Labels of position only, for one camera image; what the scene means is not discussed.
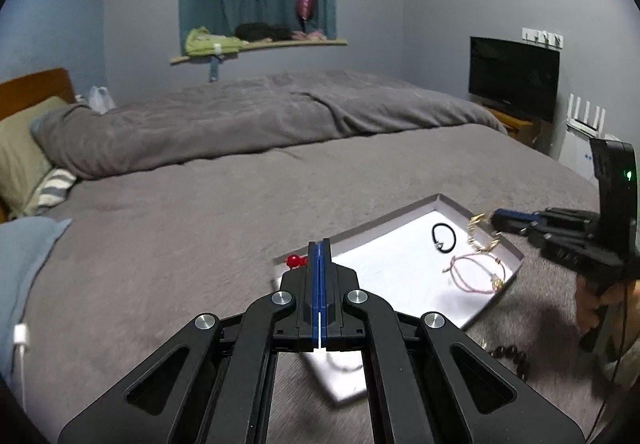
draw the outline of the black monitor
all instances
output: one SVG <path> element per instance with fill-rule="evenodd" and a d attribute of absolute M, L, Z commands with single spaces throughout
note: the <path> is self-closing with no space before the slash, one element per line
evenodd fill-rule
<path fill-rule="evenodd" d="M 516 117 L 554 121 L 559 71 L 557 50 L 471 38 L 469 93 Z"/>

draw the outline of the metal bolt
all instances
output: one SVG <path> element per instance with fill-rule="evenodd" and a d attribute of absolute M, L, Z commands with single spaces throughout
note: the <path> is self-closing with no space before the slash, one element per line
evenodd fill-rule
<path fill-rule="evenodd" d="M 364 292 L 364 290 L 356 289 L 347 294 L 347 299 L 351 303 L 364 303 L 367 299 L 369 299 L 369 296 L 367 296 L 367 293 Z"/>
<path fill-rule="evenodd" d="M 216 319 L 211 314 L 201 314 L 196 318 L 196 327 L 200 330 L 209 330 L 216 324 Z"/>
<path fill-rule="evenodd" d="M 271 296 L 271 301 L 276 303 L 276 305 L 286 305 L 292 299 L 293 297 L 286 290 L 279 290 Z"/>
<path fill-rule="evenodd" d="M 424 317 L 424 324 L 432 329 L 441 329 L 444 326 L 444 318 L 437 312 L 429 312 Z"/>

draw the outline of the beige pillow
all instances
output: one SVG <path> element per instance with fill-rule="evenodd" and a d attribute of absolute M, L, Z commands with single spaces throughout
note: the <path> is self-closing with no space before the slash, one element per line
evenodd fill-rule
<path fill-rule="evenodd" d="M 0 196 L 13 216 L 23 216 L 33 191 L 51 164 L 31 136 L 31 123 L 46 112 L 67 106 L 49 97 L 0 121 Z"/>

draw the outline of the foil balloon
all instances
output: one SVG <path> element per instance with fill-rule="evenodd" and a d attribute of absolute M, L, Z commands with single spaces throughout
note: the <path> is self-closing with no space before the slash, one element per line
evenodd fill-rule
<path fill-rule="evenodd" d="M 314 16 L 316 0 L 298 0 L 296 3 L 296 14 L 306 23 Z"/>

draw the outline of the gray bedsheet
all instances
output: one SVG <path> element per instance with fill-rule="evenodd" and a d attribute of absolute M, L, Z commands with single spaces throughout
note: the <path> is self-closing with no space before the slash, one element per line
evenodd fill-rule
<path fill-rule="evenodd" d="M 460 124 L 504 128 L 471 102 L 407 82 L 341 70 L 190 88 L 104 116 L 49 113 L 36 140 L 84 179 L 274 147 Z"/>
<path fill-rule="evenodd" d="M 481 125 L 196 160 L 79 184 L 50 213 L 74 222 L 27 305 L 30 416 L 55 439 L 193 316 L 234 315 L 269 293 L 276 255 L 434 193 L 477 212 L 598 207 L 586 180 Z M 588 429 L 604 382 L 577 366 L 574 277 L 510 238 L 527 260 L 469 333 L 524 349 L 529 384 Z M 372 442 L 366 400 L 331 406 L 302 358 L 281 356 L 268 440 Z"/>

